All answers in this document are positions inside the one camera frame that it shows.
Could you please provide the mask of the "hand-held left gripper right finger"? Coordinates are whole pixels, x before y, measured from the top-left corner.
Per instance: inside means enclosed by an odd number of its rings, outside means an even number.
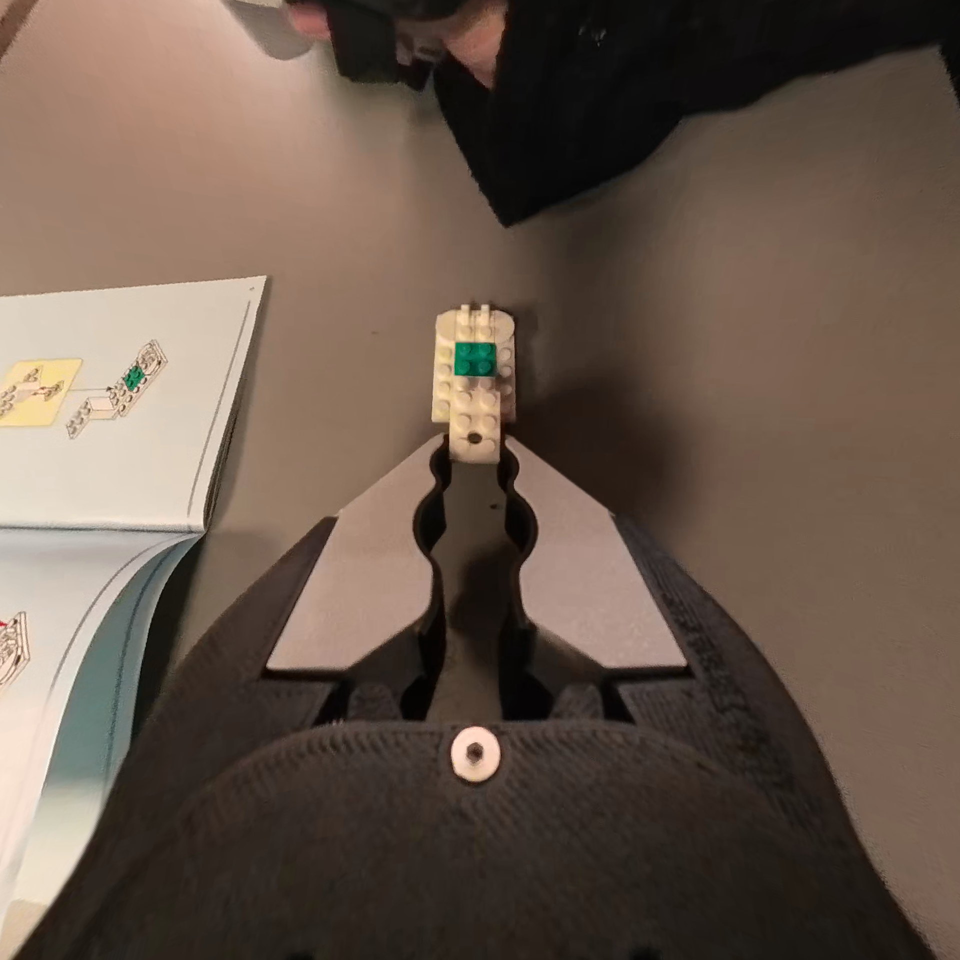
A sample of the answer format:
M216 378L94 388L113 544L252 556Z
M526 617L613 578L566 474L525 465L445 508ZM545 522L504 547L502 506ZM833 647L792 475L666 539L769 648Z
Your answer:
M532 515L519 603L535 631L536 667L598 673L683 671L688 660L614 515L514 438L510 490Z

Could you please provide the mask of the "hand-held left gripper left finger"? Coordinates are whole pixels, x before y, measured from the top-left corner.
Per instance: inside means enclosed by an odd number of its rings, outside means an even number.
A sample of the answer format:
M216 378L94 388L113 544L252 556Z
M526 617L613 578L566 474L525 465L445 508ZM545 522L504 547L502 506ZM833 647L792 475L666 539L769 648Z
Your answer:
M435 547L447 529L446 437L426 441L337 514L267 660L270 673L439 673Z

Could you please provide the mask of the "white stepped lego bracket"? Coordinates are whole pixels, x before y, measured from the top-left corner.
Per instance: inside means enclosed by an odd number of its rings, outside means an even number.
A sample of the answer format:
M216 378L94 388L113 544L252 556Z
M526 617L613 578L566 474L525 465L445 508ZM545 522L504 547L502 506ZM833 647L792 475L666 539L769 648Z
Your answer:
M450 404L448 452L452 462L496 465L501 450L501 398L484 386L457 390Z

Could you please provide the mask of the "white lego plate green tile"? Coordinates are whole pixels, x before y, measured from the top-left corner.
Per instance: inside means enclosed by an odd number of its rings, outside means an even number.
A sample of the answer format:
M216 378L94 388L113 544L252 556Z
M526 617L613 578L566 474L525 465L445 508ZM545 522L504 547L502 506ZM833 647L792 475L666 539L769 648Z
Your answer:
M475 387L498 393L500 416L512 424L518 408L518 355L514 317L488 304L464 304L435 321L430 419L450 421L458 394Z

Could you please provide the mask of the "person's right forearm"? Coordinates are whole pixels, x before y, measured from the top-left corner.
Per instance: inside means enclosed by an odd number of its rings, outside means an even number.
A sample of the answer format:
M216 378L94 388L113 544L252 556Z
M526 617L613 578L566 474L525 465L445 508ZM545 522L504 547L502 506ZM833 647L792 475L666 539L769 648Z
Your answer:
M440 113L494 216L524 222L630 172L696 114L796 79L939 49L958 91L952 1L510 2L486 88L446 59Z

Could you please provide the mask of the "lego instruction booklet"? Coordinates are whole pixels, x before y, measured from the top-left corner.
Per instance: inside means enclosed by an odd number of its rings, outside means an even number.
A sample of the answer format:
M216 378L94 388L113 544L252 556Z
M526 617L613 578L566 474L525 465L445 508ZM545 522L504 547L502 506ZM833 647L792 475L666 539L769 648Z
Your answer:
M264 275L1 299L1 906L49 906L206 534Z

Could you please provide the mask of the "person's right hand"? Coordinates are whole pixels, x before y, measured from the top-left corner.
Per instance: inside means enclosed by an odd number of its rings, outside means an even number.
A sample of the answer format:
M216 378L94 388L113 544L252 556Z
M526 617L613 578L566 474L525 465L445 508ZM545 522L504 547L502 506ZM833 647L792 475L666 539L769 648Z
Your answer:
M485 88L494 83L498 51L506 24L506 1L471 1L453 15L433 21L399 21L401 33L428 47L443 49ZM284 13L298 33L314 42L331 42L321 2L285 2Z

